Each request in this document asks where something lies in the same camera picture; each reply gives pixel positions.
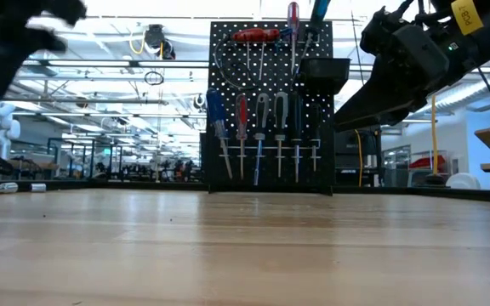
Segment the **red object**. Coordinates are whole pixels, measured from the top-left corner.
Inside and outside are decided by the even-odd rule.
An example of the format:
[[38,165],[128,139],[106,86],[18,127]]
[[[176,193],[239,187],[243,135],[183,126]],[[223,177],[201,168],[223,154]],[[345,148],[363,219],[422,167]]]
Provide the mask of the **red object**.
[[436,169],[443,172],[446,165],[446,158],[441,155],[421,157],[409,165],[409,169]]

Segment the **red handled pliers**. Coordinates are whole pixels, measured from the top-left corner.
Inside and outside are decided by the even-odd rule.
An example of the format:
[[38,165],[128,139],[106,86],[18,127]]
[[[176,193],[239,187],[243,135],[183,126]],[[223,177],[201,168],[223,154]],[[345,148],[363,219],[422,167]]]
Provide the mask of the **red handled pliers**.
[[[223,40],[223,42],[224,43],[235,43],[235,44],[246,44],[245,42],[234,42],[231,39],[231,36],[234,33],[235,32],[233,32],[233,33],[231,33],[229,35],[226,35],[225,36],[225,39]],[[268,43],[275,43],[275,44],[285,44],[285,43],[288,43],[288,44],[290,44],[291,43],[290,31],[280,31],[279,38],[275,42],[268,42]]]

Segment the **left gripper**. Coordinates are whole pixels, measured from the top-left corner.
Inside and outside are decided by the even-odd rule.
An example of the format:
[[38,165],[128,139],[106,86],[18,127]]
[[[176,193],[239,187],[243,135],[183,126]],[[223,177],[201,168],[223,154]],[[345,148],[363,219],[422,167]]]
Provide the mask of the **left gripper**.
[[75,26],[86,18],[83,0],[0,0],[0,99],[23,62],[40,50],[65,52],[65,40],[46,29],[29,28],[29,20],[44,13]]

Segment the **white round object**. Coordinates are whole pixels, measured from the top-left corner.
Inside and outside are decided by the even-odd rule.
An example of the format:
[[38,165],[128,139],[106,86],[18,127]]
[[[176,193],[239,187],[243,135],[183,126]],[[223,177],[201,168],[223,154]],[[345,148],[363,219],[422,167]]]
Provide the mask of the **white round object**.
[[480,190],[481,184],[478,178],[470,173],[456,173],[450,176],[446,186],[457,190]]

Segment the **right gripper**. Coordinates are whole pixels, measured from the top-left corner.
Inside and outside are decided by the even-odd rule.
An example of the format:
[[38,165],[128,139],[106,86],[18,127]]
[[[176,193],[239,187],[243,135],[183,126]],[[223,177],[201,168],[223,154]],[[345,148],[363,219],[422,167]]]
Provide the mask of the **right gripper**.
[[362,31],[360,48],[374,56],[366,83],[334,114],[333,129],[343,132],[373,125],[396,125],[410,112],[426,104],[427,93],[413,88],[413,76],[399,74],[388,65],[403,59],[394,33],[402,28],[403,9],[388,11],[385,6],[373,14]]

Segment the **black cabinet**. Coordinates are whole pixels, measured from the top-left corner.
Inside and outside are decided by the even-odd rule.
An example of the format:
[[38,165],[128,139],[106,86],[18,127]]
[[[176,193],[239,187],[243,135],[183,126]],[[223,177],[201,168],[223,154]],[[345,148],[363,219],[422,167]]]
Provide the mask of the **black cabinet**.
[[379,187],[383,184],[379,126],[336,133],[334,145],[336,185]]

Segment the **black plastic pegboard bin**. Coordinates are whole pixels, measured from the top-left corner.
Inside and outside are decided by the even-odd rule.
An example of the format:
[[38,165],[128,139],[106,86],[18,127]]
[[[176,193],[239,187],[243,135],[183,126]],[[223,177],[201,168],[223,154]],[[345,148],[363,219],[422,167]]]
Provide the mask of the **black plastic pegboard bin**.
[[348,58],[302,59],[296,81],[306,92],[338,94],[347,83],[350,73]]

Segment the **black aluminium table frame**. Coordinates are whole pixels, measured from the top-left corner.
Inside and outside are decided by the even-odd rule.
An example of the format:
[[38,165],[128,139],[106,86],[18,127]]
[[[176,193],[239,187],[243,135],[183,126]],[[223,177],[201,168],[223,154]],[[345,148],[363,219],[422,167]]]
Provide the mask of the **black aluminium table frame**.
[[306,193],[333,196],[337,194],[355,195],[395,195],[428,196],[469,201],[489,201],[490,190],[456,190],[448,188],[395,188],[395,187],[356,187],[356,186],[248,186],[248,185],[211,185],[200,183],[152,183],[152,182],[111,182],[99,180],[44,180],[47,190],[172,190],[249,193]]

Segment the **black perforated pegboard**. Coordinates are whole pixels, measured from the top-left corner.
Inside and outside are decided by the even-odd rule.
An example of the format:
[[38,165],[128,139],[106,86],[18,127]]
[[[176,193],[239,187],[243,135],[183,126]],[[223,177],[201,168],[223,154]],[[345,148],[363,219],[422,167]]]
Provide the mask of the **black perforated pegboard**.
[[[299,24],[298,44],[296,48],[296,63],[302,55],[305,46],[305,29],[309,26],[309,21],[302,21]],[[332,119],[334,113],[334,94],[320,94],[306,92],[296,81],[296,76],[291,72],[291,43],[265,45],[263,59],[263,76],[259,79],[260,55],[262,43],[237,44],[239,55],[244,62],[248,61],[248,67],[253,73],[257,88],[253,91],[240,91],[228,86],[220,77],[213,60],[214,45],[224,34],[247,30],[251,28],[277,29],[279,31],[287,27],[285,21],[217,21],[210,26],[209,35],[209,62],[208,62],[208,88],[215,88],[221,95],[225,109],[225,129],[226,137],[236,143],[237,124],[236,124],[236,97],[238,94],[246,94],[248,99],[248,125],[247,139],[251,145],[255,135],[256,123],[256,103],[260,94],[268,94],[270,97],[269,115],[265,128],[265,140],[269,144],[275,144],[276,119],[275,119],[275,98],[278,92],[288,94],[288,117],[285,127],[285,146],[293,145],[291,142],[291,102],[290,95],[297,92],[302,102],[302,138],[300,145],[311,146],[310,142],[310,113],[311,105],[318,103],[322,108],[322,120],[320,125],[320,136],[323,159],[317,160],[317,170],[313,171],[311,159],[300,159],[299,161],[299,182],[295,182],[294,159],[282,159],[282,176],[277,177],[277,159],[268,156],[260,159],[259,183],[254,185],[254,169],[256,158],[244,159],[244,179],[240,177],[240,159],[230,158],[233,179],[229,179],[226,170],[225,159],[220,157],[220,147],[215,143],[218,139],[215,136],[214,127],[209,121],[207,132],[201,138],[202,163],[205,171],[205,180],[211,185],[248,185],[248,186],[332,186],[334,183],[335,149],[334,132],[332,129]],[[333,56],[333,25],[329,21],[322,23],[319,36],[316,37],[309,46],[304,59],[307,58],[334,58]]]

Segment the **blue-handled screwdriver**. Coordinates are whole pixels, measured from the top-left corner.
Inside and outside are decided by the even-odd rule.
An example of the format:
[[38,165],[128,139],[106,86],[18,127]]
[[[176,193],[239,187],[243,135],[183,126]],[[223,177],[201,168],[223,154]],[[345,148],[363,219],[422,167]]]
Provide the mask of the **blue-handled screwdriver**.
[[222,149],[222,156],[225,159],[226,170],[229,179],[233,179],[233,173],[231,170],[231,163],[227,148],[227,137],[225,129],[225,109],[222,103],[221,95],[215,88],[208,88],[206,92],[207,106],[208,106],[208,118],[214,127],[215,136],[220,141],[220,147]]

